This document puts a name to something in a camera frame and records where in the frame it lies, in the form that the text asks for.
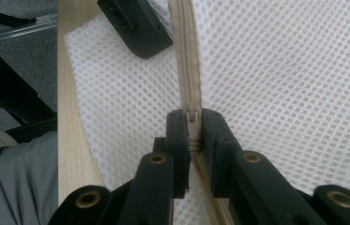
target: gray floor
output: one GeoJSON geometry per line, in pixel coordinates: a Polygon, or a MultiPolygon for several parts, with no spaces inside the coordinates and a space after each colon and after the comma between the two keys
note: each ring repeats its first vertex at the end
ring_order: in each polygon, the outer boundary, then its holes
{"type": "MultiPolygon", "coordinates": [[[[57,12],[56,0],[0,0],[0,12],[22,18],[57,12]]],[[[57,30],[56,28],[0,41],[1,57],[39,94],[53,110],[57,109],[57,30]]],[[[0,109],[0,128],[19,124],[0,109]]]]}

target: gray trousers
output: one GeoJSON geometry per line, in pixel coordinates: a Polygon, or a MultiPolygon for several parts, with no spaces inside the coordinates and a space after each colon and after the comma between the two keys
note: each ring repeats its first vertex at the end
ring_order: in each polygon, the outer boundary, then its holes
{"type": "Polygon", "coordinates": [[[56,132],[0,149],[0,224],[48,224],[57,186],[56,132]]]}

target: white mesh fabric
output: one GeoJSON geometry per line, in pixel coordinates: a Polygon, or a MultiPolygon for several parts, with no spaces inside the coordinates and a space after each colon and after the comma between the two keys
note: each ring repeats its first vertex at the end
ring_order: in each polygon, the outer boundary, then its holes
{"type": "MultiPolygon", "coordinates": [[[[133,178],[154,138],[165,136],[166,114],[180,107],[175,50],[140,59],[104,15],[67,34],[66,45],[84,133],[105,186],[113,190],[133,178]]],[[[191,169],[190,193],[175,200],[174,224],[211,224],[206,201],[191,169]]]]}
{"type": "Polygon", "coordinates": [[[203,107],[296,188],[350,188],[350,1],[193,8],[203,107]]]}

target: gray fabric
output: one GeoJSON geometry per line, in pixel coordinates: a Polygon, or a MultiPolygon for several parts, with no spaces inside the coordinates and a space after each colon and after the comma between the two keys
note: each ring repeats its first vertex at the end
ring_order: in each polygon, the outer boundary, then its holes
{"type": "Polygon", "coordinates": [[[0,224],[48,224],[57,199],[56,132],[0,149],[0,224]]]}

